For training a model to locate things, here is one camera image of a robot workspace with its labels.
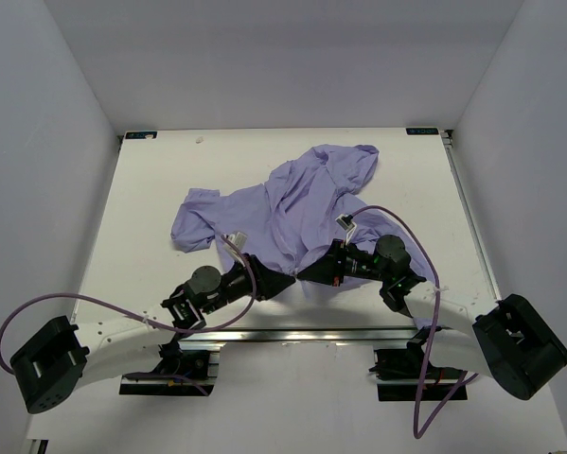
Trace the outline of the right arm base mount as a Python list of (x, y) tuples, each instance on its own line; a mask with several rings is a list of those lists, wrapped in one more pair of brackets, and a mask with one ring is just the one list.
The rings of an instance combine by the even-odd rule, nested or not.
[[(429, 329), (420, 329), (404, 348), (381, 348), (375, 351), (375, 365), (369, 373), (376, 378), (380, 402), (412, 402), (424, 357)], [(453, 368), (435, 367), (428, 363), (422, 388), (422, 400), (439, 402), (460, 377)]]

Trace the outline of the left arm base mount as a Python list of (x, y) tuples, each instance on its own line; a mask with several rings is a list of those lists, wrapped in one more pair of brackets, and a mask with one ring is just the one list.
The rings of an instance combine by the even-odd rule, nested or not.
[(149, 372), (124, 375), (120, 395), (208, 397), (214, 389), (220, 365), (218, 346), (182, 347), (170, 343), (160, 347), (160, 361)]

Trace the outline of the lilac zip-up jacket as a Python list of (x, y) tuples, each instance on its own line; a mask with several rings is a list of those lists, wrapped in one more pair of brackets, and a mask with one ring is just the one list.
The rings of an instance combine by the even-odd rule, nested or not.
[(274, 271), (293, 274), (320, 258), (333, 239), (344, 237), (336, 222), (340, 215), (354, 215), (353, 242), (360, 250), (372, 253), (380, 236), (398, 236), (412, 257), (412, 270), (432, 280), (427, 259), (403, 228), (368, 209), (358, 196), (373, 177), (378, 159), (371, 145), (320, 145), (277, 167), (265, 183), (227, 196), (192, 188), (173, 221), (171, 240), (185, 253), (215, 243), (222, 264), (230, 267), (221, 235), (240, 231), (247, 236), (247, 253)]

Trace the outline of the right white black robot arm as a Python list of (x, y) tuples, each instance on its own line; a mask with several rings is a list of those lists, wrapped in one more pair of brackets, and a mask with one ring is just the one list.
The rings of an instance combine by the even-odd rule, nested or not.
[(439, 329), (432, 344), (407, 354), (409, 369), (421, 377), (440, 367), (474, 372), (528, 400), (567, 366), (567, 348), (524, 297), (491, 301), (436, 288), (410, 263), (398, 236), (380, 237), (373, 253), (335, 239), (297, 277), (333, 287), (347, 278), (379, 281), (380, 296), (392, 311), (434, 321)]

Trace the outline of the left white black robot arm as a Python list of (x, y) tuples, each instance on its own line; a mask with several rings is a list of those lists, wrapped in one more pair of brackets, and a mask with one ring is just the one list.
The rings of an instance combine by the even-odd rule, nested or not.
[(205, 330), (206, 315), (236, 300), (269, 300), (294, 281), (246, 255), (226, 273), (212, 266), (196, 269), (169, 298), (141, 314), (81, 324), (55, 317), (9, 361), (27, 412), (51, 410), (78, 388), (147, 366), (158, 376), (172, 376), (180, 354), (165, 344)]

